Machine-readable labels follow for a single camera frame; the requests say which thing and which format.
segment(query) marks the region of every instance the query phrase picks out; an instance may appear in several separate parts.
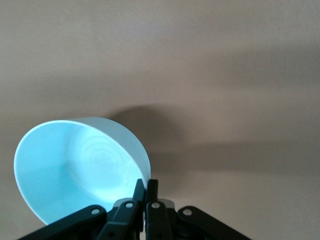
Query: light blue cup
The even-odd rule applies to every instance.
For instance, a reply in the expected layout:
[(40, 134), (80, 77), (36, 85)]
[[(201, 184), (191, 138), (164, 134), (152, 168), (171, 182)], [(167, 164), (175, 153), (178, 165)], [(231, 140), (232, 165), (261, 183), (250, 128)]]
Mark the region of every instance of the light blue cup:
[(89, 205), (111, 210), (147, 187), (148, 155), (127, 128), (101, 117), (54, 120), (31, 129), (14, 156), (14, 175), (27, 205), (51, 224)]

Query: table surface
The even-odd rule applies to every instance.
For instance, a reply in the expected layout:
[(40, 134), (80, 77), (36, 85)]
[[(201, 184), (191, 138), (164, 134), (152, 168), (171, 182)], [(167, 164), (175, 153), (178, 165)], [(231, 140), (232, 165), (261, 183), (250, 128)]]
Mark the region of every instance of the table surface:
[(319, 239), (319, 12), (317, 0), (1, 1), (0, 239), (43, 226), (16, 185), (20, 139), (89, 116), (141, 140), (177, 209), (252, 239)]

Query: cup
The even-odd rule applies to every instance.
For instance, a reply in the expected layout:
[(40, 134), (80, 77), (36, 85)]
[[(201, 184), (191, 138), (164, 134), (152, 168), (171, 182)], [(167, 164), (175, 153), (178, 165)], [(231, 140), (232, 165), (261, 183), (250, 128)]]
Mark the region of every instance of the cup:
[(89, 205), (107, 211), (151, 177), (147, 152), (121, 124), (102, 117), (54, 120), (25, 134), (14, 156), (19, 191), (51, 224)]

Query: gray background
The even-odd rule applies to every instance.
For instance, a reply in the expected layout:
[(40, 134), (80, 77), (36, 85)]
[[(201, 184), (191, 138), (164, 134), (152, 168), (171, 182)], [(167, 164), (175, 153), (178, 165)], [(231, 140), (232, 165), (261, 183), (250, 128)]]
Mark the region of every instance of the gray background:
[(320, 235), (320, 3), (0, 2), (0, 239), (43, 224), (13, 173), (50, 120), (111, 118), (159, 196), (257, 240)]

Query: silver screw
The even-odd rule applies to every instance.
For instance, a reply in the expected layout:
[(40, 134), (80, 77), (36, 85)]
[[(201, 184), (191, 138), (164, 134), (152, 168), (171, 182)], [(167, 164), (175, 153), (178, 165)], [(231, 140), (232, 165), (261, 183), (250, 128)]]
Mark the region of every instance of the silver screw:
[(160, 204), (158, 202), (154, 202), (151, 204), (151, 207), (153, 207), (154, 209), (158, 209), (160, 208)]
[(93, 210), (91, 211), (91, 214), (92, 214), (92, 215), (95, 215), (95, 214), (98, 214), (98, 213), (100, 213), (100, 210), (99, 210), (98, 208), (95, 208), (95, 209), (93, 209)]
[(188, 208), (186, 208), (185, 210), (183, 210), (183, 214), (186, 216), (191, 216), (192, 215), (192, 211)]
[(126, 205), (125, 205), (125, 207), (126, 208), (132, 208), (134, 206), (134, 204), (132, 203), (132, 202), (128, 202)]

